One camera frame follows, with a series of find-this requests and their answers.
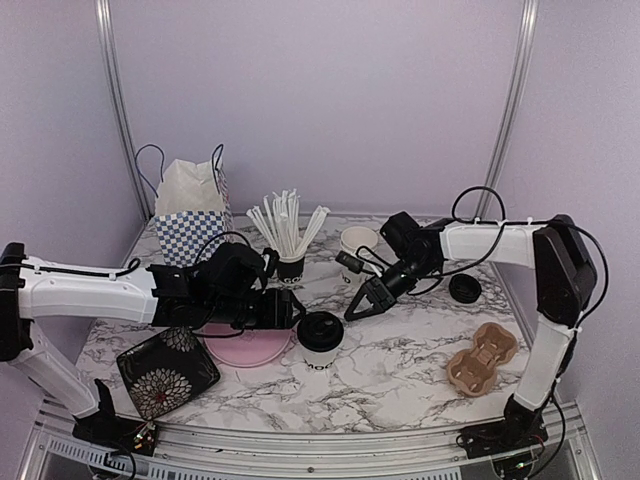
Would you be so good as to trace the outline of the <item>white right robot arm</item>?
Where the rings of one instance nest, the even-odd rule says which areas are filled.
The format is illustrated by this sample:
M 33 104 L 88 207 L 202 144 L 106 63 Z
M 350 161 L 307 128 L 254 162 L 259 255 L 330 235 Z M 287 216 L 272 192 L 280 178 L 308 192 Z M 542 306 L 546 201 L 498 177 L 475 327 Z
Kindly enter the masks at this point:
M 419 281 L 446 276 L 447 261 L 489 261 L 534 271 L 536 335 L 524 374 L 505 406 L 505 419 L 495 428 L 502 446 L 519 446 L 534 431 L 533 418 L 551 395 L 596 286 L 585 231 L 565 214 L 527 222 L 444 218 L 421 226 L 400 212 L 383 225 L 381 235 L 397 261 L 359 287 L 344 314 L 348 322 L 385 313 Z

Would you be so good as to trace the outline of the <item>stack of white paper cups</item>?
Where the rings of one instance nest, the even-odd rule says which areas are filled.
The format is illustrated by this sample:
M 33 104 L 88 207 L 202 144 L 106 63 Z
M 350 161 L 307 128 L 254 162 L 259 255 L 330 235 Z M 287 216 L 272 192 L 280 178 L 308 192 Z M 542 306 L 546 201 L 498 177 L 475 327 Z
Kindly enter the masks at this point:
M 341 233 L 340 247 L 342 251 L 356 257 L 356 250 L 361 246 L 367 246 L 375 250 L 378 244 L 378 234 L 367 227 L 351 226 Z M 347 267 L 342 269 L 342 279 L 350 287 L 359 287 L 366 279 L 368 272 L 374 272 L 376 268 L 365 262 L 361 273 L 351 272 Z

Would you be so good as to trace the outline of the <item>white paper coffee cup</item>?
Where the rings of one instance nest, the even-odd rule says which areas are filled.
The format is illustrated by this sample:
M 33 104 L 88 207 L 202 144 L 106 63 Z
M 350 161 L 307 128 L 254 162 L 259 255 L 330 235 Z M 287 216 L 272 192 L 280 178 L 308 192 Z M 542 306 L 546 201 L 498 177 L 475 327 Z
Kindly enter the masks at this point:
M 330 369 L 338 356 L 340 342 L 301 342 L 301 354 L 304 364 L 314 372 Z

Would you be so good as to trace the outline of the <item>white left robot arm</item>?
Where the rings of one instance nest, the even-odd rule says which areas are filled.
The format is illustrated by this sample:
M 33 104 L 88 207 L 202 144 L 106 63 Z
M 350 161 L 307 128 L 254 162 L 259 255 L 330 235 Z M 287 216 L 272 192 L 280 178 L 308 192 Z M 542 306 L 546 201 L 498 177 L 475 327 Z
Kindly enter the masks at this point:
M 153 327 L 199 330 L 209 323 L 237 331 L 289 330 L 306 310 L 290 289 L 270 288 L 278 254 L 222 243 L 191 266 L 133 260 L 123 270 L 71 266 L 29 256 L 21 243 L 1 253 L 1 359 L 67 408 L 106 445 L 125 438 L 109 388 L 90 381 L 52 346 L 35 321 L 109 318 Z

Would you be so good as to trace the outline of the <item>stack of black lids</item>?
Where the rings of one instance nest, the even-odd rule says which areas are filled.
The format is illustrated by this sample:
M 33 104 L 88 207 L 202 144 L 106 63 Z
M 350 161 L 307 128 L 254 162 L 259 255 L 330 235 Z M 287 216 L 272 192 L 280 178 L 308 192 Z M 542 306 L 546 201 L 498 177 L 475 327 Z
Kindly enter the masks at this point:
M 450 296 L 462 304 L 475 303 L 482 294 L 480 282 L 467 274 L 456 274 L 451 277 L 448 290 Z

